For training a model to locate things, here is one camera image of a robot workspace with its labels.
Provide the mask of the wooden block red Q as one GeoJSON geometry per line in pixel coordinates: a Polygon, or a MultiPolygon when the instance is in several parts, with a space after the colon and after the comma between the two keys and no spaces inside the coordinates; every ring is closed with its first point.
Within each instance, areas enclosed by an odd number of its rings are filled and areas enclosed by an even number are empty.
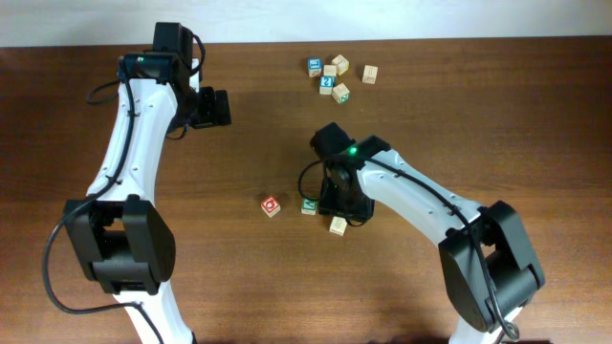
{"type": "Polygon", "coordinates": [[[262,210],[266,213],[266,215],[270,218],[276,215],[281,210],[280,203],[274,196],[269,196],[268,198],[266,198],[264,201],[261,202],[260,206],[262,210]]]}

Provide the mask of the wooden block green V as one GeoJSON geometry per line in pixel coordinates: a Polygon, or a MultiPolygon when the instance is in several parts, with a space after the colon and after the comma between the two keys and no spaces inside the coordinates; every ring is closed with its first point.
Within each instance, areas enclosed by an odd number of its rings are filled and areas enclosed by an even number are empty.
{"type": "Polygon", "coordinates": [[[317,214],[317,201],[303,199],[301,203],[301,213],[306,215],[317,214]]]}

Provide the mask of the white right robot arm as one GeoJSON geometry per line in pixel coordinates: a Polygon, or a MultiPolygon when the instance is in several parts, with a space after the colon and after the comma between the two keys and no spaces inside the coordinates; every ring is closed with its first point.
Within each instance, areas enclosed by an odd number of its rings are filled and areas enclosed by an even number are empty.
{"type": "Polygon", "coordinates": [[[514,319],[545,285],[518,213],[443,188],[377,136],[355,141],[334,122],[310,146],[323,169],[319,214],[362,226],[376,204],[401,215],[438,248],[446,292],[459,315],[452,343],[516,342],[514,319]]]}

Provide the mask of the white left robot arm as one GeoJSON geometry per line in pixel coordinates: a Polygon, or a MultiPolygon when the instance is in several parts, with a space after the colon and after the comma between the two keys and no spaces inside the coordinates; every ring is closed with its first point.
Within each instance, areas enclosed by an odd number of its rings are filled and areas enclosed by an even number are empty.
{"type": "Polygon", "coordinates": [[[152,48],[118,63],[119,108],[101,168],[83,200],[69,200],[60,221],[85,277],[126,309],[144,343],[193,343],[170,278],[172,231],[155,207],[165,140],[175,130],[231,123],[224,90],[201,87],[200,38],[179,23],[159,22],[152,48]]]}

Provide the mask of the wooden block number 8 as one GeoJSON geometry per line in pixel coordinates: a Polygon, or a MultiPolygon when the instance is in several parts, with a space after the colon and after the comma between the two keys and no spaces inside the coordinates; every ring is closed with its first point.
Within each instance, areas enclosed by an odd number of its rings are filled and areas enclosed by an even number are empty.
{"type": "Polygon", "coordinates": [[[343,236],[347,226],[348,223],[344,218],[335,216],[329,226],[329,231],[338,236],[343,236]]]}

